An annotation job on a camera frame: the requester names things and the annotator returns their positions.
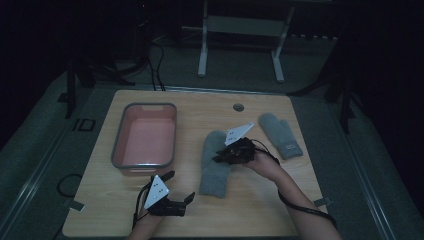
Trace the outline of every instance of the dark background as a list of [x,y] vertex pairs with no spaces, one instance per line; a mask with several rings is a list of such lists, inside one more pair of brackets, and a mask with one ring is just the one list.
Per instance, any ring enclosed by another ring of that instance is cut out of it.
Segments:
[[[83,51],[101,64],[111,63],[111,49],[121,35],[132,31],[137,16],[160,25],[176,41],[182,25],[201,26],[202,1],[152,2],[2,1],[1,147],[49,84],[66,70],[75,52]],[[298,4],[290,33],[339,38],[325,71],[347,66],[354,92],[423,213],[424,3],[367,2]],[[220,10],[219,1],[214,9]]]

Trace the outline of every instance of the person's forearm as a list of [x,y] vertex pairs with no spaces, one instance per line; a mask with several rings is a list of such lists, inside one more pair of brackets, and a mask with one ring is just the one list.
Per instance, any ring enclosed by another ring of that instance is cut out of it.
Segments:
[[[282,169],[274,180],[283,197],[298,206],[319,210],[300,190],[290,175]],[[326,218],[287,207],[301,239],[341,239],[334,225]]]
[[159,224],[162,222],[162,217],[146,216],[139,220],[131,231],[127,240],[147,240],[150,239],[156,232]]

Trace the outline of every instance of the wire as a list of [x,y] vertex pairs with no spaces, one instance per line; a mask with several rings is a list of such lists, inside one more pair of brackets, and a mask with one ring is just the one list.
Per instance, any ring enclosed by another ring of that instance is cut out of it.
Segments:
[[[63,183],[65,180],[67,180],[68,178],[71,178],[71,177],[78,177],[78,178],[82,179],[81,174],[77,174],[77,173],[71,173],[71,174],[68,174],[68,175],[64,176],[62,179],[60,179],[60,180],[59,180],[59,182],[56,184],[56,190],[57,190],[57,192],[58,192],[61,196],[68,197],[68,198],[74,198],[74,197],[75,197],[75,194],[67,194],[67,193],[64,193],[64,192],[62,191],[62,188],[61,188],[62,183]],[[59,234],[62,232],[62,229],[63,229],[63,226],[64,226],[64,225],[65,225],[65,224],[62,224],[62,225],[60,226],[60,228],[56,231],[56,233],[54,234],[54,236],[53,236],[53,238],[52,238],[53,240],[54,240],[54,239],[57,239],[57,237],[59,236]]]
[[293,204],[293,203],[289,202],[286,198],[284,198],[283,195],[281,195],[280,191],[278,191],[278,197],[280,197],[280,200],[285,205],[287,205],[288,207],[290,207],[294,210],[298,210],[298,211],[301,211],[301,212],[304,212],[304,213],[308,213],[308,214],[312,214],[312,215],[315,215],[315,216],[319,216],[319,217],[323,217],[323,218],[328,219],[334,225],[334,227],[337,229],[336,220],[330,214],[327,214],[325,212],[321,212],[321,211],[318,211],[318,210],[315,210],[315,209],[301,207],[301,206],[298,206],[296,204]]
[[156,69],[153,67],[153,64],[152,64],[152,61],[150,60],[150,58],[148,59],[148,63],[149,63],[149,66],[150,66],[150,69],[151,69],[151,74],[152,74],[153,89],[156,91],[156,84],[155,84],[155,76],[156,76],[161,90],[166,91],[165,85],[163,85],[162,80],[160,78],[160,73],[159,73],[159,69],[160,69],[160,66],[162,64],[162,60],[163,60],[163,57],[165,55],[165,51],[160,45],[153,43],[153,42],[151,44],[152,44],[152,46],[155,46],[155,47],[157,47],[161,50],[161,57],[159,59],[159,62],[158,62]]

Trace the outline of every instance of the metal stand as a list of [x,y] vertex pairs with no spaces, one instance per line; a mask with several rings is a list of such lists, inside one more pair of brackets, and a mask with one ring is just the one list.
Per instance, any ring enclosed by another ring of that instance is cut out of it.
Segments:
[[202,49],[200,51],[198,76],[206,76],[206,65],[208,58],[208,32],[223,32],[236,34],[249,34],[258,36],[279,37],[278,46],[271,52],[277,82],[284,82],[283,70],[280,62],[280,54],[284,40],[287,37],[290,21],[294,13],[291,7],[285,21],[249,19],[237,17],[223,17],[208,15],[208,1],[203,1],[203,27],[202,27]]

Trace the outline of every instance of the hand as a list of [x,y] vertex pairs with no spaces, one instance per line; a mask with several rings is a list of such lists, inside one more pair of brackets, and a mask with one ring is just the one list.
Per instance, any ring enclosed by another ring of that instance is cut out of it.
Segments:
[[243,166],[252,169],[257,174],[273,182],[276,182],[284,174],[284,169],[263,152],[256,152],[254,160],[243,164]]

